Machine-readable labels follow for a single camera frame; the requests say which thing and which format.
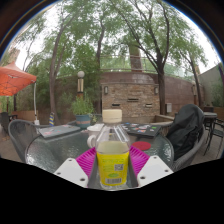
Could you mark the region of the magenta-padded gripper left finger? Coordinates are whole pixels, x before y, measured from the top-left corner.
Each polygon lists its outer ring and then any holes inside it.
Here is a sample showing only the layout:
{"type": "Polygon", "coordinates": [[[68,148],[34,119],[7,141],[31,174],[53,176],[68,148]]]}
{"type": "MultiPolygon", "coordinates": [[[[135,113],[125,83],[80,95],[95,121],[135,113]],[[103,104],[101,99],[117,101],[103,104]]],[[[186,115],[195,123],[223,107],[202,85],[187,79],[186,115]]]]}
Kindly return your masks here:
{"type": "Polygon", "coordinates": [[[94,170],[95,160],[96,150],[91,148],[77,158],[66,159],[54,174],[78,186],[87,188],[94,170]]]}

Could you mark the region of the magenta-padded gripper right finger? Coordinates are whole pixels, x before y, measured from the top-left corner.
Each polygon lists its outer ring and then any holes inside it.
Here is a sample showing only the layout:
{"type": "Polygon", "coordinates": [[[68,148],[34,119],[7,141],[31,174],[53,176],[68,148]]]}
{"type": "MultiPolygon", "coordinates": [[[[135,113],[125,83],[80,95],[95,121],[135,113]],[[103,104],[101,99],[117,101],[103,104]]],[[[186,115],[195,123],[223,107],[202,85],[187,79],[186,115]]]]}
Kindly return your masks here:
{"type": "Polygon", "coordinates": [[[135,147],[130,148],[129,161],[130,181],[133,188],[143,187],[173,173],[159,156],[149,156],[135,147]]]}

